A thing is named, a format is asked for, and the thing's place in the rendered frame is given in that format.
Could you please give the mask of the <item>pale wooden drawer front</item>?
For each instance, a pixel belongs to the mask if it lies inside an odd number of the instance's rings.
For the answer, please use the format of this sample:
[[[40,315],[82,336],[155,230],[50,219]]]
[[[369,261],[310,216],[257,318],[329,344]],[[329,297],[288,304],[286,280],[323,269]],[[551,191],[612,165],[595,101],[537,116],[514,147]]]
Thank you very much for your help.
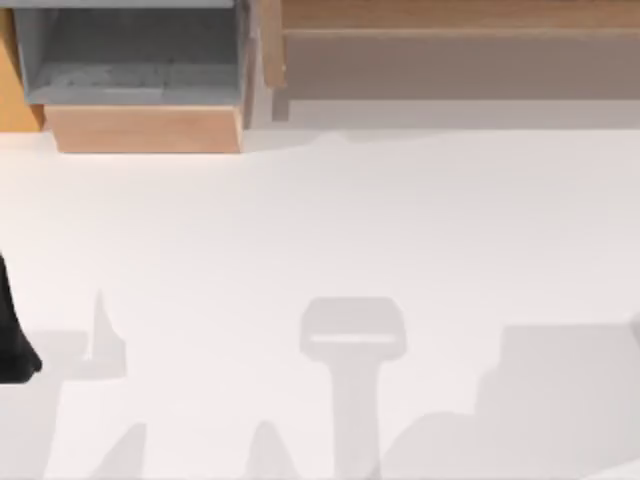
[[[238,153],[244,112],[224,106],[47,105],[64,153]]]

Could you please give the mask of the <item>wooden open shelf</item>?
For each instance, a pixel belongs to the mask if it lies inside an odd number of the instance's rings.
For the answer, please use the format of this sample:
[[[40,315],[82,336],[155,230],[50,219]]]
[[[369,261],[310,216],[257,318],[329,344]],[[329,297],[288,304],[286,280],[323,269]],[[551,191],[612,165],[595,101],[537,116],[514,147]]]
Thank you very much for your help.
[[[256,0],[276,119],[294,100],[640,101],[640,0]]]

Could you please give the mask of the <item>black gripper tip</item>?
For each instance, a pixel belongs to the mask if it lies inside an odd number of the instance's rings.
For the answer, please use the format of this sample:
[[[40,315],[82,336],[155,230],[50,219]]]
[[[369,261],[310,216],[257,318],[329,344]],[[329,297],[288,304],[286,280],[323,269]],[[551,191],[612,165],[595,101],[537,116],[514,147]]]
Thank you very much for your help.
[[[24,384],[40,373],[42,366],[19,322],[6,263],[0,254],[0,385]]]

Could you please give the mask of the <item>wooden cupboard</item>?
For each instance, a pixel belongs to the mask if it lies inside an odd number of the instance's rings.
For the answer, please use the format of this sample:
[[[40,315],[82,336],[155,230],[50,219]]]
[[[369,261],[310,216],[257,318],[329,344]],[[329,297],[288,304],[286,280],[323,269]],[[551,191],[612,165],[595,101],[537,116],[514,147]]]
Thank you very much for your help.
[[[0,133],[36,133],[44,122],[43,107],[25,101],[13,12],[0,8]]]

